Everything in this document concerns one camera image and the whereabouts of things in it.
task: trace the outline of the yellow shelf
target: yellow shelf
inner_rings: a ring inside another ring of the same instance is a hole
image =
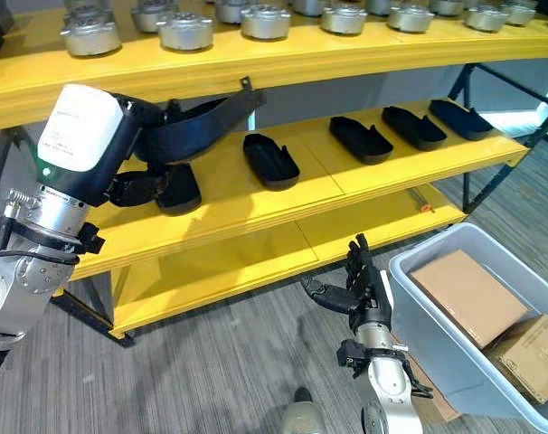
[[[494,129],[485,139],[472,142],[455,134],[445,124],[429,113],[430,101],[397,104],[437,124],[447,139],[435,151],[418,151],[402,141],[382,119],[382,108],[347,113],[345,116],[361,122],[366,127],[375,125],[394,145],[389,159],[380,165],[361,165],[343,146],[328,133],[328,118],[318,118],[290,126],[297,136],[317,156],[320,164],[332,175],[338,186],[347,194],[363,193],[376,197],[402,188],[430,183],[475,170],[488,165],[509,162],[515,164],[526,153],[526,148]]]
[[[266,285],[341,259],[364,232],[378,247],[465,214],[429,185],[420,188],[434,212],[419,212],[398,192],[297,222],[241,235],[111,273],[113,335]]]
[[[400,107],[422,113],[428,104],[423,101]],[[348,154],[328,133],[328,118],[261,131],[286,145],[300,167],[298,184],[283,192],[264,190],[244,161],[241,143],[246,133],[226,137],[193,161],[203,196],[203,205],[195,212],[170,217],[154,203],[135,208],[108,203],[91,210],[89,221],[101,228],[106,243],[99,255],[82,257],[72,279],[293,222],[487,165],[515,162],[526,153],[524,146],[499,132],[470,142],[447,128],[443,128],[449,136],[445,146],[421,152],[383,125],[381,112],[381,108],[373,108],[347,115],[365,125],[375,122],[394,144],[392,156],[380,165],[362,165]],[[141,165],[131,160],[122,170]]]
[[[406,34],[370,16],[360,36],[341,37],[322,31],[317,19],[297,14],[284,41],[251,41],[237,26],[215,24],[210,50],[176,53],[161,49],[156,36],[136,31],[129,16],[131,2],[113,3],[123,48],[92,59],[73,59],[64,50],[59,35],[62,10],[16,16],[0,51],[0,128],[48,118],[61,87],[71,82],[161,101],[235,91],[246,75],[255,87],[267,88],[473,61],[548,57],[546,17],[526,27],[507,25],[499,33],[477,32],[459,19],[436,17],[426,34]],[[213,16],[213,8],[202,0],[184,0],[184,9]]]

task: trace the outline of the cardboard box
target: cardboard box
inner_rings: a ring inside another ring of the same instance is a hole
[[[433,390],[433,399],[417,398],[411,396],[412,406],[419,415],[419,419],[423,424],[451,422],[458,418],[461,413],[453,409],[445,400],[443,394],[433,384],[427,374],[420,368],[417,362],[412,358],[412,355],[407,354],[407,359],[411,365],[412,373],[421,384],[431,387]]]
[[[527,312],[463,250],[432,261],[412,272],[411,278],[479,349]]]
[[[515,325],[487,357],[531,403],[548,400],[548,316]]]

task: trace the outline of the cable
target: cable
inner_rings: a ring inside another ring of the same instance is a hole
[[[51,256],[42,255],[41,253],[35,253],[33,251],[25,251],[25,250],[0,251],[0,258],[7,257],[7,256],[28,256],[31,258],[46,260],[47,262],[53,262],[55,264],[73,265],[73,266],[79,264],[80,262],[79,256],[76,256],[73,259],[59,259],[59,258],[53,258]]]

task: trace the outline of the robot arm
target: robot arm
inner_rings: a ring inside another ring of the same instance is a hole
[[[319,305],[349,316],[356,340],[342,342],[336,352],[340,366],[354,370],[356,387],[364,396],[363,430],[366,434],[422,433],[411,396],[432,398],[431,389],[412,374],[402,347],[392,341],[392,307],[379,270],[373,265],[362,234],[350,243],[346,288],[315,280],[303,287]]]
[[[176,102],[163,110],[65,86],[37,145],[37,185],[32,193],[10,190],[0,217],[0,364],[67,283],[79,255],[99,253],[99,228],[85,222],[90,207],[154,200],[170,184],[172,164],[208,149],[263,101],[248,79],[234,96],[186,112]],[[8,145],[0,146],[0,176]],[[156,170],[118,175],[134,152]]]

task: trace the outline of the plastic storage bin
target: plastic storage bin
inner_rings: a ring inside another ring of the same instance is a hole
[[[548,402],[530,404],[408,277],[410,271],[457,249],[529,307],[522,320],[548,314],[547,282],[477,226],[461,223],[391,260],[393,333],[410,347],[455,410],[525,419],[548,433]]]

